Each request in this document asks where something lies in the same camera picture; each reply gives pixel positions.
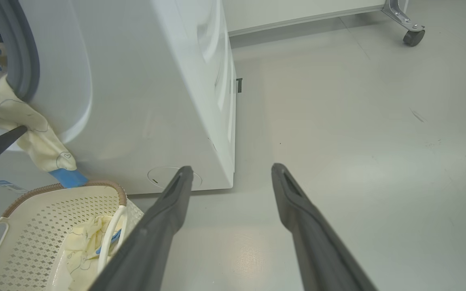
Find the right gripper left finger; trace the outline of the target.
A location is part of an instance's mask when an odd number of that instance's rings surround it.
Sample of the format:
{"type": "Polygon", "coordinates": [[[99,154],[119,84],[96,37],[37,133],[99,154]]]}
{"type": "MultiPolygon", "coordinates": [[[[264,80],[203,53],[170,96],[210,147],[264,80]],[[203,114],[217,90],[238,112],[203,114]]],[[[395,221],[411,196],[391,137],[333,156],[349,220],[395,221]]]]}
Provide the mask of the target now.
{"type": "Polygon", "coordinates": [[[91,291],[159,291],[174,235],[183,226],[192,192],[193,170],[181,167],[143,215],[91,291]]]}

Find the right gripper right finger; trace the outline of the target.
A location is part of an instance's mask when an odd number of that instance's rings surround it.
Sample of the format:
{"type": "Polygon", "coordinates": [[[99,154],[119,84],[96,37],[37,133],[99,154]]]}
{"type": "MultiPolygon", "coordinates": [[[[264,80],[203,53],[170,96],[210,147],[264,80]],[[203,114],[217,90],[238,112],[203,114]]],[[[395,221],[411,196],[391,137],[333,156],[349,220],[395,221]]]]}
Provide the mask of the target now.
{"type": "Polygon", "coordinates": [[[281,223],[291,232],[305,291],[375,291],[376,287],[284,164],[271,168],[281,223]]]}

